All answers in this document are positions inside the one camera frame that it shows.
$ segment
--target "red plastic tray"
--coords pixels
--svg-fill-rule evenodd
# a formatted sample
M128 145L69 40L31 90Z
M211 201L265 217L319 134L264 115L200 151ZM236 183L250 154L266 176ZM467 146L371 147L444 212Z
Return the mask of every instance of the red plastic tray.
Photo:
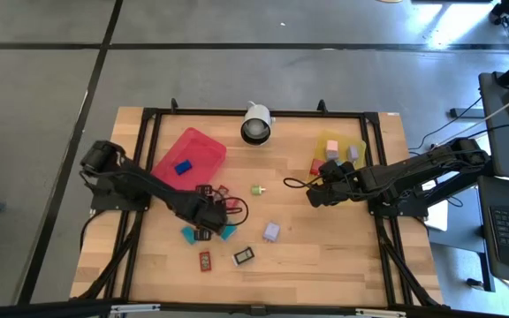
M153 176L178 190L195 190L206 185L225 160L227 148L197 129L187 128L174 146L152 170ZM189 160L192 169L178 175L174 167Z

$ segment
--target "wooden table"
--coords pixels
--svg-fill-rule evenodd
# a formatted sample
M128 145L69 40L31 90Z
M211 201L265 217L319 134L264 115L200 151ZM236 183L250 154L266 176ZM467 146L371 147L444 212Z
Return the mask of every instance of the wooden table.
M133 156L142 108L120 108L111 141ZM397 113L381 113L388 163L408 157L402 123ZM305 178L322 130L360 137L357 119L280 117L270 141L248 146L239 135L242 117L163 116L155 162L166 154L187 127L195 127L227 146L226 159L211 184L227 186L248 203L250 217L228 242L213 238L190 246L180 230L187 224L153 199L145 214L138 247L131 300L274 304L314 306L386 305L384 280L373 218L366 202L343 202L312 208L305 190L283 185L285 177ZM368 128L375 163L376 144ZM147 147L141 166L144 166ZM253 196L250 186L267 191ZM119 212L105 212L88 227L72 286L80 295L110 260ZM277 243L266 243L268 222L281 226ZM437 273L422 224L400 218L406 263L432 298L442 301ZM235 267L232 255L251 246L255 258ZM212 270L200 272L199 252L209 251ZM114 295L120 294L125 266L118 271ZM396 294L401 301L398 271L392 265Z

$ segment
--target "yellow tray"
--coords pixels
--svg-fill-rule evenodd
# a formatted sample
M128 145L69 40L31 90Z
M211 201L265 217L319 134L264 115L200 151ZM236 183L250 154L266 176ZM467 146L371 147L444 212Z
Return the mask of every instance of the yellow tray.
M347 151L349 147L356 146L357 151L359 153L359 158L353 164L355 169L360 169L364 167L364 154L367 150L367 144L362 141L360 138L354 138L350 136L345 136L340 133L330 132L330 131L322 131L317 138L317 146L315 147L314 159L321 160L323 162L327 161L327 156L325 155L325 148L327 145L327 140L336 140L338 143L339 149L339 160L344 163L347 160ZM310 175L308 173L307 181L315 178L315 176Z

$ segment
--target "blue block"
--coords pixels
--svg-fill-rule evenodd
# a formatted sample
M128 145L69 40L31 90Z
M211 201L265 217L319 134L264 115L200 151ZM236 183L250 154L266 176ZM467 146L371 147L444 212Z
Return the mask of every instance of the blue block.
M225 230L221 233L221 239L227 241L227 239L237 230L236 226L225 226Z
M184 235L184 239L186 239L188 243L190 243L191 245L195 243L194 229L192 229L192 227L187 226L180 232L182 232L182 234Z
M181 175L182 173L192 169L192 164L190 163L189 160L186 160L182 163L177 164L176 167L174 167L174 169L176 170L176 173L178 173L178 175Z

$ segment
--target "floor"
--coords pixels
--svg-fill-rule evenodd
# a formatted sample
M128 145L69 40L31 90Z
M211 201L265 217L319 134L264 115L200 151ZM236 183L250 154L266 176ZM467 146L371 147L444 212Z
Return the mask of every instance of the floor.
M76 165L94 140L109 137L119 106L168 107L175 97L190 108L243 108L253 100L312 110L323 98L330 110L400 112L414 147L449 120L448 109L478 98L480 72L509 68L509 34L486 18L492 4L133 0L123 3L111 43L258 47L111 49L101 65L98 45L62 45L101 43L114 4L0 0L0 201L7 203L0 213L0 306L16 299L82 104L90 108L80 151L33 302L68 297L91 199ZM6 44L19 42L30 46ZM328 45L341 49L316 49ZM480 279L475 254L432 248L447 305L509 314L509 287L497 280L497 292L487 293L464 285L469 277Z

